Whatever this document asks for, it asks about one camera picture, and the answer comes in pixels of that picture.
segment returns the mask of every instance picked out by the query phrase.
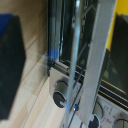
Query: silver metal rod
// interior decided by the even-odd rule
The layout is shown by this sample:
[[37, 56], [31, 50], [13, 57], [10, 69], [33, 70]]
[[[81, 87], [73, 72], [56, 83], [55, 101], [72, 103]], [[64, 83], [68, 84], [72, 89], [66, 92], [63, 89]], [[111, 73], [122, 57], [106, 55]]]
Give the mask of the silver metal rod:
[[80, 53], [79, 53], [79, 55], [78, 55], [78, 58], [77, 58], [77, 62], [79, 61], [81, 55], [83, 54], [83, 51], [84, 51], [84, 49], [86, 48], [87, 44], [88, 44], [88, 43], [86, 42], [86, 43], [84, 44], [84, 47], [83, 47], [82, 50], [80, 51]]
[[80, 0], [77, 0], [75, 31], [73, 36], [73, 47], [72, 47], [72, 56], [71, 56], [70, 77], [68, 82], [67, 106], [66, 106], [66, 113], [65, 113], [64, 128], [67, 128], [68, 126], [68, 118], [69, 118], [71, 97], [72, 97], [72, 91], [73, 91], [75, 68], [76, 68], [77, 54], [78, 54], [78, 47], [79, 47], [79, 40], [80, 40], [80, 24], [81, 24], [81, 8], [82, 8], [81, 6], [82, 6], [82, 1], [80, 2]]
[[94, 4], [93, 4], [93, 3], [92, 3], [89, 7], [87, 7], [87, 9], [85, 9], [84, 15], [86, 15], [86, 14], [90, 11], [90, 9], [91, 9], [92, 7], [94, 7]]
[[82, 128], [82, 126], [83, 126], [83, 122], [81, 122], [81, 124], [80, 124], [80, 128]]
[[81, 95], [79, 118], [87, 127], [94, 109], [102, 64], [109, 39], [117, 0], [100, 0], [91, 39]]

